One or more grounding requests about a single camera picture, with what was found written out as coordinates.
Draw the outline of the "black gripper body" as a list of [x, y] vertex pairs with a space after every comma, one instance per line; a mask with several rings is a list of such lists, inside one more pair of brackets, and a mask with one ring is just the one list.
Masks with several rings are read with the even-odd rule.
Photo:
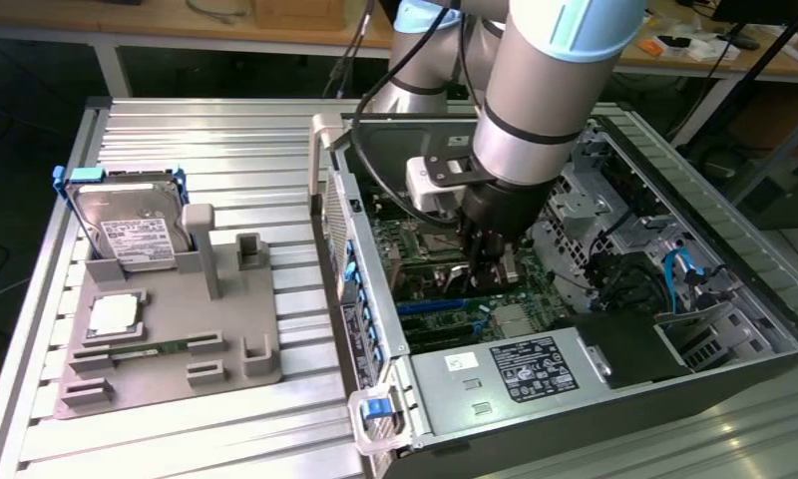
[[536, 223], [552, 188], [553, 181], [528, 187], [503, 181], [469, 185], [461, 200], [461, 238], [481, 233], [487, 239], [516, 242]]

